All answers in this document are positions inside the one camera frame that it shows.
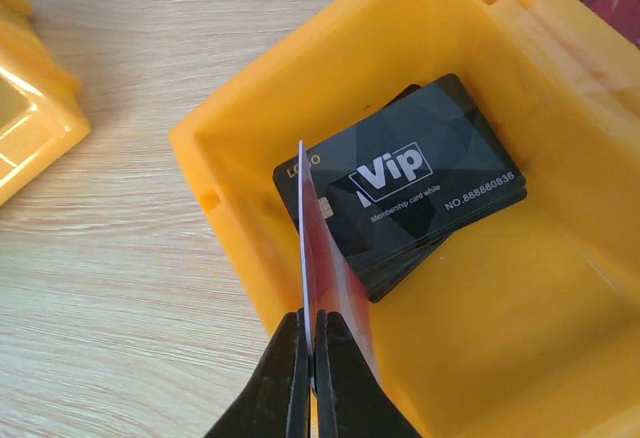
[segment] stack of cards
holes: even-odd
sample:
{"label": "stack of cards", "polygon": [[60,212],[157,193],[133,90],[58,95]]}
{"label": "stack of cards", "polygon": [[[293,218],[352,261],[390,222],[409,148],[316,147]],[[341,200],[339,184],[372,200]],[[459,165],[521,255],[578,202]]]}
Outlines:
{"label": "stack of cards", "polygon": [[[410,86],[308,156],[329,230],[374,302],[451,233],[527,194],[455,75]],[[294,157],[273,175],[296,226],[297,171]]]}

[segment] yellow container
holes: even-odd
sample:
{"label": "yellow container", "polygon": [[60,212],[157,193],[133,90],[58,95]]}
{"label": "yellow container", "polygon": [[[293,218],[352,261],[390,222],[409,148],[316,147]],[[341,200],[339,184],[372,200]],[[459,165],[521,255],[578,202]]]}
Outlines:
{"label": "yellow container", "polygon": [[302,303],[273,169],[447,73],[529,197],[372,305],[386,392],[425,437],[640,436],[640,53],[578,1],[338,0],[170,139],[272,332]]}
{"label": "yellow container", "polygon": [[0,0],[0,205],[89,133],[78,80],[35,35],[25,0]]}

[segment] black card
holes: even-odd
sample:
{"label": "black card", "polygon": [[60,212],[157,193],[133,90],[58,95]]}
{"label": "black card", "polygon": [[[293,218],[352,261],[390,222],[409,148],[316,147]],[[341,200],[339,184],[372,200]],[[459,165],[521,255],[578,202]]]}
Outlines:
{"label": "black card", "polygon": [[[356,272],[437,242],[525,179],[455,75],[311,148],[327,225]],[[274,182],[296,221],[295,158]]]}

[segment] yellow plastic tray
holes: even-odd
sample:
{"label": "yellow plastic tray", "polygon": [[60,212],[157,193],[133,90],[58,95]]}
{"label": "yellow plastic tray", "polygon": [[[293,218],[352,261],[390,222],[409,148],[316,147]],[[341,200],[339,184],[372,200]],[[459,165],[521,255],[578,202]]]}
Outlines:
{"label": "yellow plastic tray", "polygon": [[78,80],[56,65],[25,0],[0,0],[0,205],[89,133]]}
{"label": "yellow plastic tray", "polygon": [[446,73],[529,197],[371,307],[385,390],[426,437],[640,436],[640,53],[578,1],[338,0],[170,139],[272,332],[301,305],[274,167]]}

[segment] card chip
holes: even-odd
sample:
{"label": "card chip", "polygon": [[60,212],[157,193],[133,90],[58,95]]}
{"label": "card chip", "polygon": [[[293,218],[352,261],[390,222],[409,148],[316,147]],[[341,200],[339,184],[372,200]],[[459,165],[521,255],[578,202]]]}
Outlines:
{"label": "card chip", "polygon": [[322,211],[322,217],[326,220],[327,218],[331,218],[333,216],[333,208],[329,204],[329,200],[326,197],[318,198],[318,204],[320,205],[320,210]]}

